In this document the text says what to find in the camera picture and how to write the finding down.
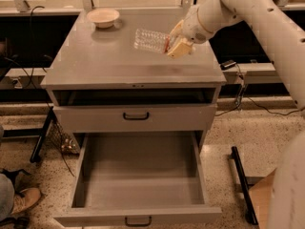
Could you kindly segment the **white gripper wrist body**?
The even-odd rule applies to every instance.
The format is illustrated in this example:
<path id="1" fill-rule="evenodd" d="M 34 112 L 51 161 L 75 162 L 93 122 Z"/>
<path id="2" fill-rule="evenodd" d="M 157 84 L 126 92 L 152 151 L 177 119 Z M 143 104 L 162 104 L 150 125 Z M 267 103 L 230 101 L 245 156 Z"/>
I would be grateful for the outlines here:
<path id="1" fill-rule="evenodd" d="M 183 20 L 182 35 L 195 44 L 203 44 L 211 35 L 200 23 L 199 7 L 189 9 Z"/>

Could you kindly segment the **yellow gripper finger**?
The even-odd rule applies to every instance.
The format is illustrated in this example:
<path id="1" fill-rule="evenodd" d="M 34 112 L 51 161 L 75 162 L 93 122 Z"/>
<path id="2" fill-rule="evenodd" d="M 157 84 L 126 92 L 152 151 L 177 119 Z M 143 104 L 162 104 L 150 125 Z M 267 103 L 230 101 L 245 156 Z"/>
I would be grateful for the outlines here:
<path id="1" fill-rule="evenodd" d="M 179 58 L 183 55 L 190 54 L 193 51 L 193 42 L 187 38 L 178 37 L 169 47 L 167 56 L 172 59 Z"/>
<path id="2" fill-rule="evenodd" d="M 170 37 L 177 37 L 177 36 L 179 36 L 182 33 L 182 31 L 183 31 L 183 23 L 184 23 L 184 20 L 180 20 L 174 26 L 174 28 L 170 32 Z"/>

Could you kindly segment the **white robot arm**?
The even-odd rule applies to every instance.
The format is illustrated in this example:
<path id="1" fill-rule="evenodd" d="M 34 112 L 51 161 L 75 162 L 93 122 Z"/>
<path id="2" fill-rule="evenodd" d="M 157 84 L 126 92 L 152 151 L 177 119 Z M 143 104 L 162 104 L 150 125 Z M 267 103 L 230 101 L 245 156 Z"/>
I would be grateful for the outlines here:
<path id="1" fill-rule="evenodd" d="M 166 49 L 178 58 L 214 37 L 222 28 L 244 21 L 274 62 L 274 68 L 294 100 L 305 109 L 305 31 L 273 0 L 206 0 L 193 6 L 170 32 Z M 267 229 L 305 229 L 305 132 L 285 149 L 275 171 Z"/>

